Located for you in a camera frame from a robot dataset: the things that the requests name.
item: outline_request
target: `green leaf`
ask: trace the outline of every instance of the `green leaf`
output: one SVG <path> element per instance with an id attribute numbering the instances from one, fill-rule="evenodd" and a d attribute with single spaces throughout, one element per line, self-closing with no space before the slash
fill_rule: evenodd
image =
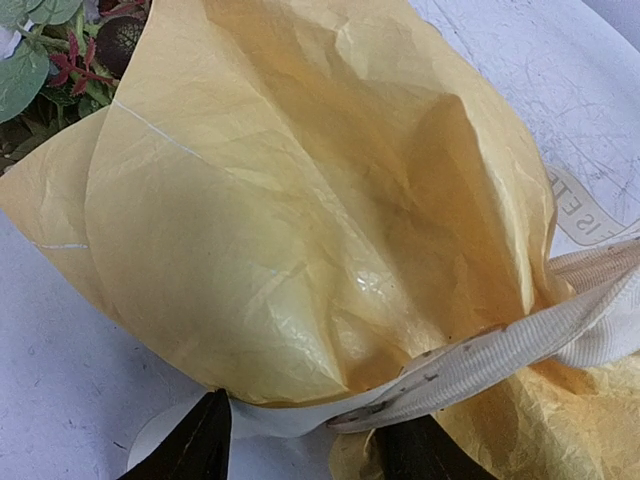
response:
<path id="1" fill-rule="evenodd" d="M 67 107 L 78 103 L 79 98 L 77 96 L 71 96 L 71 89 L 73 87 L 70 83 L 65 83 L 61 87 L 42 87 L 40 93 L 45 98 L 51 100 L 56 105 L 61 107 Z"/>
<path id="2" fill-rule="evenodd" d="M 49 127 L 42 123 L 31 120 L 26 115 L 20 115 L 20 119 L 27 126 L 33 137 L 43 137 L 47 135 Z"/>
<path id="3" fill-rule="evenodd" d="M 13 167 L 16 164 L 13 160 L 0 157 L 0 177 L 5 173 L 5 170 L 9 167 Z"/>
<path id="4" fill-rule="evenodd" d="M 29 137 L 20 145 L 18 145 L 13 152 L 9 154 L 7 157 L 9 160 L 17 162 L 18 160 L 22 160 L 24 157 L 29 155 L 32 151 L 42 145 L 44 142 L 49 140 L 51 136 L 37 136 L 37 137 Z"/>
<path id="5" fill-rule="evenodd" d="M 21 42 L 11 58 L 0 62 L 0 123 L 29 105 L 48 73 L 47 51 L 38 44 Z"/>
<path id="6" fill-rule="evenodd" d="M 100 107 L 98 102 L 85 95 L 80 99 L 80 103 L 78 104 L 78 115 L 80 115 L 80 118 L 88 117 L 92 113 L 100 110 Z"/>
<path id="7" fill-rule="evenodd" d="M 98 34 L 98 31 L 100 30 L 100 27 L 102 27 L 102 24 L 100 24 L 100 23 L 85 23 L 84 24 L 84 31 L 90 37 L 94 37 L 95 38 L 95 36 Z"/>
<path id="8" fill-rule="evenodd" d="M 0 25 L 15 27 L 22 17 L 29 11 L 26 0 L 2 0 L 0 7 Z"/>
<path id="9" fill-rule="evenodd" d="M 31 11 L 42 3 L 42 0 L 25 0 L 27 11 Z"/>
<path id="10" fill-rule="evenodd" d="M 73 17 L 81 3 L 82 0 L 44 0 L 29 13 L 29 18 L 33 23 L 60 25 Z"/>

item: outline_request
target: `crumpled paper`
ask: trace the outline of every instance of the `crumpled paper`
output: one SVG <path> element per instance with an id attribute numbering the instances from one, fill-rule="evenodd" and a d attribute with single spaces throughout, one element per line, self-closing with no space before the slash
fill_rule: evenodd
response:
<path id="1" fill-rule="evenodd" d="M 265 406 L 572 295 L 530 134 L 401 0 L 155 0 L 114 103 L 0 207 L 152 350 Z M 637 361 L 542 363 L 438 419 L 500 478 L 637 478 Z"/>

